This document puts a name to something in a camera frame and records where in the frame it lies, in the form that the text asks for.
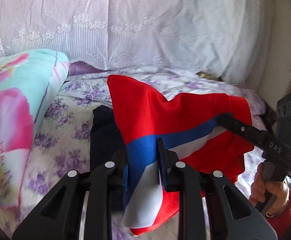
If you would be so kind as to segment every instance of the folded dark clothing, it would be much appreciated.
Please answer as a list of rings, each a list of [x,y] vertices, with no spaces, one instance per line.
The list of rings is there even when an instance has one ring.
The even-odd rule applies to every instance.
[[[111,160],[117,151],[124,151],[121,132],[114,120],[113,110],[99,106],[93,110],[93,126],[91,129],[90,170],[94,171],[99,165]],[[123,193],[111,194],[111,210],[123,211]]]

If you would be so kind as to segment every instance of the sleeve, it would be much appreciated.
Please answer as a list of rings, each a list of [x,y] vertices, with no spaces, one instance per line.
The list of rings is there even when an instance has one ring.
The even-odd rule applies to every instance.
[[[284,212],[273,218],[267,218],[268,223],[276,231],[278,237],[281,237],[291,225],[291,190],[289,193],[289,203]]]

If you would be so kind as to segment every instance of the turquoise pillow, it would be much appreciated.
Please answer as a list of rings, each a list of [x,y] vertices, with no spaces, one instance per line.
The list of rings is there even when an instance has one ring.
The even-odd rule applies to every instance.
[[[68,75],[50,49],[0,58],[0,207],[18,207],[25,165],[45,112]]]

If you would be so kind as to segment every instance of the red, blue and white fabric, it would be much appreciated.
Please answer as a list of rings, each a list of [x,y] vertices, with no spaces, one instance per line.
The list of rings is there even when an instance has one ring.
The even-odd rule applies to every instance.
[[[156,158],[156,139],[197,171],[222,171],[233,183],[244,172],[243,154],[253,144],[218,126],[231,113],[251,125],[244,98],[226,94],[181,93],[171,101],[153,87],[111,75],[108,87],[115,120],[127,146],[127,190],[123,221],[135,235],[154,230],[179,210],[179,194],[164,191]]]

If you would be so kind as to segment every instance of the human hand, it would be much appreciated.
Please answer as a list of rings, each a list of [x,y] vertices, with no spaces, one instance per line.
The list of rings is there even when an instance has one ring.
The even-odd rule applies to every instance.
[[[275,215],[282,212],[289,200],[289,188],[285,183],[279,181],[267,181],[262,179],[262,172],[264,169],[263,163],[260,163],[257,168],[257,173],[254,176],[254,182],[251,185],[251,195],[249,201],[252,205],[256,205],[258,202],[265,201],[266,190],[276,196],[275,202],[268,209],[268,215]]]

